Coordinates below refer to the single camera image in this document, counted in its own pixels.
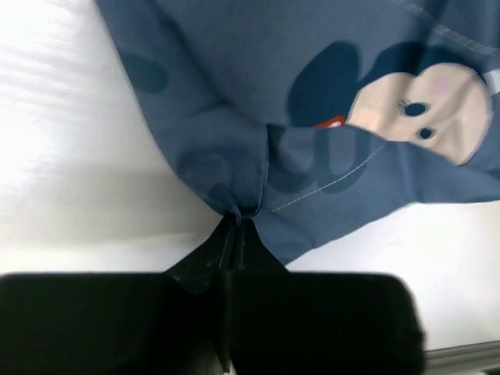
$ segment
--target white surface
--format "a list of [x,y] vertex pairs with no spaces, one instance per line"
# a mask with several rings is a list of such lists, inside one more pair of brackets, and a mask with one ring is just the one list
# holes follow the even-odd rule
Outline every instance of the white surface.
[[[156,149],[91,0],[0,5],[0,273],[161,271],[218,219]],[[428,348],[500,339],[499,222],[415,205],[291,268],[399,275]]]

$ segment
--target cartoon eye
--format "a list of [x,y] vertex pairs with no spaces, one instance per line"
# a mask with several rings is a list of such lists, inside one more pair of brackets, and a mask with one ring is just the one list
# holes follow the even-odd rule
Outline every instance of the cartoon eye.
[[408,117],[417,117],[423,115],[430,109],[430,104],[425,102],[410,103],[406,100],[399,102],[403,113]]
[[421,139],[432,138],[436,134],[436,130],[431,127],[423,127],[416,132],[416,136]]

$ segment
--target blue garment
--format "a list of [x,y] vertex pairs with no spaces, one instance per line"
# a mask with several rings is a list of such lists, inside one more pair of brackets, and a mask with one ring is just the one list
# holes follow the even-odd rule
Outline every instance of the blue garment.
[[283,263],[500,199],[498,0],[98,0],[150,131]]

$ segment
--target seam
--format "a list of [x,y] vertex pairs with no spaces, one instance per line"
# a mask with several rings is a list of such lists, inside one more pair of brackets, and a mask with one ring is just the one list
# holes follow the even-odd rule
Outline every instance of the seam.
[[362,166],[364,166],[365,164],[367,164],[371,159],[373,159],[373,157],[378,154],[380,151],[382,151],[382,149],[385,147],[387,143],[383,143],[382,145],[380,145],[375,151],[373,151],[365,160],[363,160],[355,169],[351,170],[350,172],[347,172],[344,176],[330,182],[329,184],[326,184],[326,185],[323,185],[322,187],[319,187],[317,188],[316,190],[314,191],[310,191],[309,193],[299,197],[299,198],[296,198],[294,199],[293,201],[290,201],[289,203],[285,203],[284,205],[281,205],[280,207],[278,207],[277,209],[273,209],[271,210],[272,213],[275,213],[276,211],[279,211],[281,209],[284,209],[285,207],[288,207],[290,205],[293,205],[294,203],[296,202],[299,202],[301,201],[302,199],[304,198],[308,198],[310,197],[311,195],[314,195],[315,193],[317,192],[320,192],[332,185],[335,185],[337,182],[340,182],[342,180],[344,180],[345,178],[351,176],[356,170],[358,170],[359,168],[361,168]]
[[436,20],[428,11],[426,11],[421,6],[410,2],[409,0],[391,0],[393,4],[400,5],[404,9],[410,11],[414,15],[418,16],[425,22],[429,23],[432,31],[442,35],[443,37],[454,41],[455,43],[469,49],[470,51],[481,53],[484,55],[491,55],[494,57],[500,57],[500,49],[496,47],[489,47],[487,45],[482,45],[465,35],[461,35],[456,31],[446,27]]

